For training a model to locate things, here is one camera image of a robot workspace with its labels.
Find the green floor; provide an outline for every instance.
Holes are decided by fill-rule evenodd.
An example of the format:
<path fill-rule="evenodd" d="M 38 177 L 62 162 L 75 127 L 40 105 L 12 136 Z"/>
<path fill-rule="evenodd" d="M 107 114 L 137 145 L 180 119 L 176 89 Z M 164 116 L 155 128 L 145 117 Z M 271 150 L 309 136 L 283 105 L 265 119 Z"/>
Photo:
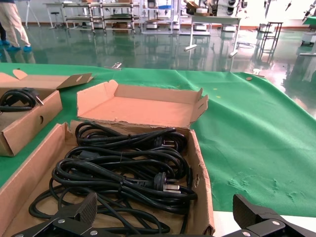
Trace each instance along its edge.
<path fill-rule="evenodd" d="M 253 72 L 260 69 L 274 85 L 284 91 L 311 115 L 316 116 L 313 73 L 316 58 L 298 56 L 310 51 L 300 47 L 302 31 L 283 30 L 274 54 L 260 57 L 260 38 L 255 31 L 241 31 L 238 54 L 231 59 L 233 40 L 229 34 L 213 30 L 212 36 L 194 37 L 197 48 L 185 52 L 189 36 L 112 34 L 101 31 L 50 30 L 31 26 L 28 35 L 33 52 L 8 54 L 1 62 L 66 64 L 110 67 L 122 62 L 126 68 L 176 69 L 217 72 Z"/>

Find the cardboard box flap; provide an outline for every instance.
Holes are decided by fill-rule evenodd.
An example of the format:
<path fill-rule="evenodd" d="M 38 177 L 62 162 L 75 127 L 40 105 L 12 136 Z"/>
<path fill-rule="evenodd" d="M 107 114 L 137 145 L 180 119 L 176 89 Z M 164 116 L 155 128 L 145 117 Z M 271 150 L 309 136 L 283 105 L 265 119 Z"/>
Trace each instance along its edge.
<path fill-rule="evenodd" d="M 205 95 L 197 103 L 194 104 L 190 123 L 195 122 L 207 110 L 207 102 L 208 95 Z"/>
<path fill-rule="evenodd" d="M 207 109 L 200 91 L 122 85 L 111 80 L 77 93 L 78 117 L 92 121 L 188 127 Z"/>
<path fill-rule="evenodd" d="M 0 73 L 0 85 L 7 82 L 17 82 L 17 79 L 6 73 Z"/>
<path fill-rule="evenodd" d="M 74 85 L 85 84 L 93 79 L 92 73 L 72 76 L 28 75 L 22 70 L 15 69 L 13 70 L 13 74 L 16 78 L 5 73 L 1 73 L 0 87 L 61 89 Z"/>

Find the black power cord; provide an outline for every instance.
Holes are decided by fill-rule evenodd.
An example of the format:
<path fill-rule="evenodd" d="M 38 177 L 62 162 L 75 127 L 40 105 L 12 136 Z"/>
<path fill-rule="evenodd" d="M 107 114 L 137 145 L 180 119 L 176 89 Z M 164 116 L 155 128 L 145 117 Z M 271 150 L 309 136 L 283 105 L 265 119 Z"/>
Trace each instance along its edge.
<path fill-rule="evenodd" d="M 63 200 L 67 193 L 84 197 L 96 192 L 100 203 L 98 213 L 115 217 L 124 225 L 103 228 L 106 231 L 127 236 L 170 231 L 169 226 L 152 214 L 132 208 L 129 203 L 132 200 L 184 215 L 180 233 L 185 232 L 190 201 L 197 199 L 197 195 L 192 191 L 192 169 L 180 153 L 187 143 L 182 134 L 177 133 L 175 128 L 166 128 L 126 136 L 95 123 L 84 122 L 76 128 L 76 137 L 80 146 L 69 151 L 56 164 L 49 190 L 40 194 L 29 207 L 32 216 L 52 217 L 36 208 L 38 202 L 49 196 L 58 200 L 60 210 L 62 205 L 72 204 Z M 176 185 L 184 177 L 187 187 Z M 53 187 L 53 181 L 60 185 Z M 131 225 L 121 216 L 122 212 L 134 216 L 142 227 Z"/>
<path fill-rule="evenodd" d="M 8 90 L 0 98 L 0 112 L 22 112 L 29 111 L 36 105 L 38 92 L 33 88 L 22 88 Z M 15 103 L 21 101 L 23 106 L 14 106 Z"/>

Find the green tablecloth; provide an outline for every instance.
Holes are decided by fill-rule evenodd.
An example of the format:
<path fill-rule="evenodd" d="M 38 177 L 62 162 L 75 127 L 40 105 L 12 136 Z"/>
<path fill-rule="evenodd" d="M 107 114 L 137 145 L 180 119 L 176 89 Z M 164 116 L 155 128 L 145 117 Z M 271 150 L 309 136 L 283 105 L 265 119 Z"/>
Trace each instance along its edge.
<path fill-rule="evenodd" d="M 0 64 L 1 72 L 16 68 L 29 74 L 97 76 L 87 85 L 61 90 L 64 110 L 16 157 L 0 158 L 0 185 L 55 123 L 76 119 L 79 90 L 110 79 L 175 89 L 203 87 L 209 108 L 192 128 L 211 178 L 214 210 L 231 211 L 233 194 L 240 193 L 280 214 L 316 216 L 316 122 L 265 79 L 247 81 L 245 73 Z"/>
<path fill-rule="evenodd" d="M 316 25 L 316 16 L 309 16 L 303 25 Z"/>

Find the black clamp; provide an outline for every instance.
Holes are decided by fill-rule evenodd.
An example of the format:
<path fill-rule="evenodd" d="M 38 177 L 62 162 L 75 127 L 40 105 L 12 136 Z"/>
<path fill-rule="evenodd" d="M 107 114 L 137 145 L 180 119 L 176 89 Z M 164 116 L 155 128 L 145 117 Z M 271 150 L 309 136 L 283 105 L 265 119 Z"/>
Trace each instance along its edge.
<path fill-rule="evenodd" d="M 92 227 L 96 214 L 97 194 L 91 193 L 82 203 L 64 206 L 50 220 L 16 233 L 12 237 L 119 237 L 102 228 Z M 316 237 L 316 233 L 286 221 L 270 208 L 251 204 L 242 195 L 233 197 L 233 215 L 241 230 L 225 237 Z M 205 237 L 204 235 L 155 235 L 155 237 L 176 236 Z"/>

